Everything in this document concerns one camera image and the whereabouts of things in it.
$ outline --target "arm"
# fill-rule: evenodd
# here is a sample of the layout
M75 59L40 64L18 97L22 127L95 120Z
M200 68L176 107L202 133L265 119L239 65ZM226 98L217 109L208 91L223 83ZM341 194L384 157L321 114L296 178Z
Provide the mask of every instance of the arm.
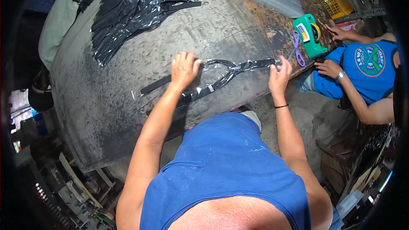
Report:
M284 92L292 72L291 64L280 56L282 66L271 65L269 88L275 106L286 105ZM304 143L288 107L276 109L277 139L280 155L291 170L302 178L307 190L311 224L315 230L327 230L332 222L332 203L308 165Z
M358 43L374 43L374 42L381 41L382 39L385 39L385 40L396 42L396 38L392 33L385 33L380 37L370 38L367 36L362 36L356 33L345 31L338 27L332 28L328 26L327 24L325 24L325 27L327 27L330 30L330 32L333 33L333 41L350 40L350 41L358 42Z
M327 75L331 78L336 78L342 71L342 68L332 60L325 60L324 63L316 62L318 73ZM393 100L392 98L381 99L369 106L366 105L365 100L355 89L348 75L344 75L340 79L340 84L348 99L351 101L359 120L366 125L382 125L395 121L393 115Z
M136 142L125 186L118 201L118 229L139 229L142 205L149 183L159 172L163 142L182 91L197 75L200 60L181 52L172 61L172 81L153 108Z

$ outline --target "scissors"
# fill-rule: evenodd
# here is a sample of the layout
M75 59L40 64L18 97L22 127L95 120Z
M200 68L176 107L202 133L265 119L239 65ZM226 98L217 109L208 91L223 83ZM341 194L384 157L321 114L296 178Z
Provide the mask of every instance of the scissors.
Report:
M301 67L304 67L305 66L304 58L301 56L300 51L298 50L298 41L299 41L299 38L300 38L300 33L298 33L298 31L294 30L292 32L292 36L294 38L294 40L292 42L294 44L294 49L291 51L288 58L290 59L292 57L292 54L295 52L295 58L297 59L298 64Z

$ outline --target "man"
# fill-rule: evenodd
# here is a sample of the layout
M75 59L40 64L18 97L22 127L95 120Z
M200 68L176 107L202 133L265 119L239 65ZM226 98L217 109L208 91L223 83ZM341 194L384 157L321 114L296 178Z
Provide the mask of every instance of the man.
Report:
M316 91L339 100L347 96L359 120L366 125L395 121L393 82L400 65L396 38L391 33L369 38L340 28L326 27L333 40L350 40L332 51L323 63L295 79L298 91Z
M174 160L159 169L177 100L199 69L194 57L176 55L172 81L141 131L118 202L118 229L327 230L331 201L308 166L285 101L292 68L282 56L269 80L281 158L261 140L253 111L227 112L187 130Z

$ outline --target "blue sleeveless shirt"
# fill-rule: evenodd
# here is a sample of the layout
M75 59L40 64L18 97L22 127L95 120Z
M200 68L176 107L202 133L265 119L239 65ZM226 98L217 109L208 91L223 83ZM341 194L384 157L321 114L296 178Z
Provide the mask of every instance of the blue sleeveless shirt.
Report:
M375 43L351 43L332 51L326 59L339 64L344 55L342 68L356 90L368 105L386 98L393 92L395 64L393 55L397 44L381 40ZM342 86L334 79L314 71L314 88L318 93L335 100L343 96Z
M311 229L307 192L300 176L272 153L247 116L215 115L183 135L175 159L149 184L140 229L167 229L194 205L247 196L273 204L294 230Z

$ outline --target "wristwatch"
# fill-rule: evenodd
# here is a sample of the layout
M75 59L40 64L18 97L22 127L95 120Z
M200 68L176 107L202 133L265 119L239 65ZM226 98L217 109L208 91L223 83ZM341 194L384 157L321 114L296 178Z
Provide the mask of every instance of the wristwatch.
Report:
M338 73L338 76L335 78L335 82L337 82L337 84L339 84L339 83L340 83L340 79L343 78L344 75L346 75L345 70L340 71L340 72Z

